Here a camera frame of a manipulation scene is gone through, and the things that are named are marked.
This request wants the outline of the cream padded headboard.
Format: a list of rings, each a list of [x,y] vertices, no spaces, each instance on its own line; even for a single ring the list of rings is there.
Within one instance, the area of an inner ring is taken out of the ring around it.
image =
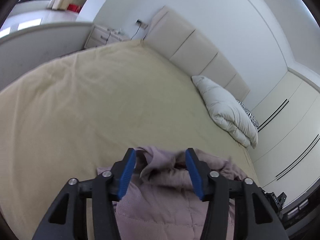
[[[144,42],[188,76],[203,75],[239,101],[250,92],[223,53],[199,29],[167,6],[152,18]]]

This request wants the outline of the red box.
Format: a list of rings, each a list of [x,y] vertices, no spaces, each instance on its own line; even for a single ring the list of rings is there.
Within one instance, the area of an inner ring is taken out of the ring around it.
[[[77,4],[69,4],[69,6],[67,7],[68,11],[72,11],[72,12],[76,12],[79,13],[81,10],[81,6],[77,5]]]

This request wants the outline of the white folded duvet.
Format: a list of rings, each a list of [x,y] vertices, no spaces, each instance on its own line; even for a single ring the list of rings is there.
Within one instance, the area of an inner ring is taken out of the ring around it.
[[[199,91],[213,122],[242,146],[256,148],[258,129],[253,126],[236,98],[205,76],[192,76],[191,80]]]

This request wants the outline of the white wardrobe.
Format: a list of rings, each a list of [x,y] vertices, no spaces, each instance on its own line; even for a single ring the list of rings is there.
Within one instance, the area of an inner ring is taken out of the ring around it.
[[[249,150],[260,186],[289,205],[319,179],[319,92],[287,72],[252,111],[258,144]]]

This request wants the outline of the beige bed with sheet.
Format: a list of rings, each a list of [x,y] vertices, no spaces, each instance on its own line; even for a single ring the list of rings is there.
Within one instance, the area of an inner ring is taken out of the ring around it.
[[[31,239],[68,179],[94,178],[139,146],[198,148],[256,178],[191,78],[143,42],[121,42],[47,62],[1,91],[4,219]]]

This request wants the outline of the wall power socket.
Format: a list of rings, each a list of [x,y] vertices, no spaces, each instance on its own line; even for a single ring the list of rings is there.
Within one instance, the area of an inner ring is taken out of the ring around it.
[[[136,21],[136,25],[138,25],[142,29],[146,29],[149,26],[147,23],[141,21],[140,19]]]

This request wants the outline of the white bedside table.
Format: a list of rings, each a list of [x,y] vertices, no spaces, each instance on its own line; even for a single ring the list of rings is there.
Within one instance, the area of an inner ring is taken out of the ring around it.
[[[131,38],[121,30],[94,25],[85,42],[84,49],[128,41]]]

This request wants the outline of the mauve puffer coat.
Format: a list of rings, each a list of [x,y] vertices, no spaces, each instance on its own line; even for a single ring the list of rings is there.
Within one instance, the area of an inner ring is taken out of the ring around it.
[[[185,151],[135,151],[127,193],[113,204],[121,239],[200,239],[208,203],[193,191]]]

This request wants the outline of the zebra pattern pillow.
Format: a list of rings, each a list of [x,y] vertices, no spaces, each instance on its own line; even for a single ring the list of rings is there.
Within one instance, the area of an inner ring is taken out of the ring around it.
[[[242,107],[242,109],[244,110],[244,112],[248,115],[248,117],[250,118],[253,126],[255,126],[256,128],[259,128],[259,122],[258,122],[257,119],[255,118],[255,116],[246,108],[246,106],[245,106],[242,102],[240,102],[240,101],[238,101],[238,100],[237,100],[237,102],[238,102],[238,104]]]

